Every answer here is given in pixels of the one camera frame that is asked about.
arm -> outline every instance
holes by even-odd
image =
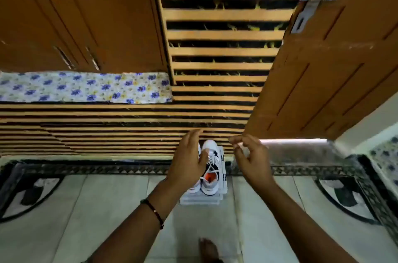
[[[182,194],[205,172],[208,155],[198,159],[201,130],[190,131],[181,140],[165,180],[147,197],[165,220]],[[89,262],[143,262],[160,230],[160,223],[148,205],[139,205],[93,253]]]
[[[267,149],[260,140],[244,135],[232,137],[230,142],[239,169],[274,215],[300,262],[356,262],[276,184]],[[241,142],[250,150],[249,159],[237,145]]]

tiled floor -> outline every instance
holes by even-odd
[[[162,176],[72,175],[42,205],[0,224],[1,262],[81,262],[151,192]],[[397,262],[386,230],[338,210],[310,177],[278,184],[359,262]],[[242,177],[228,179],[219,206],[177,205],[147,263],[199,262],[197,240],[218,246],[225,263],[298,262],[271,212]]]

cabinet handle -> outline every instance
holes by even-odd
[[[56,51],[58,51],[59,55],[61,56],[62,61],[64,61],[64,63],[67,65],[67,67],[70,70],[76,69],[76,66],[73,65],[73,63],[69,60],[68,56],[63,52],[63,50],[61,48],[59,48],[58,46],[54,46],[54,49]]]
[[[88,46],[86,46],[86,50],[88,51],[88,54],[90,54],[91,61],[94,64],[94,67],[97,69],[97,71],[100,71],[100,66],[97,57],[95,54],[93,54]]]

white sneaker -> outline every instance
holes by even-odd
[[[198,156],[199,156],[199,158],[200,158],[200,153],[201,153],[201,148],[200,148],[200,145],[198,143]],[[188,189],[188,193],[193,194],[193,193],[199,192],[199,190],[200,190],[200,182],[201,182],[201,180],[199,178],[199,180],[195,183],[195,185]]]
[[[221,152],[214,140],[206,140],[202,150],[209,149],[209,161],[206,164],[206,172],[203,175],[201,190],[203,194],[212,196],[218,191],[220,180]]]

bracelet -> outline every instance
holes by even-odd
[[[160,217],[160,215],[159,215],[159,213],[157,212],[157,210],[153,207],[153,205],[150,204],[149,201],[148,201],[147,199],[142,199],[142,200],[140,201],[140,203],[149,206],[149,208],[155,213],[155,215],[156,215],[156,217],[157,217],[157,219],[159,220],[159,223],[160,223],[160,229],[162,230],[162,229],[163,229],[163,226],[164,226],[163,220],[162,220],[162,218]]]

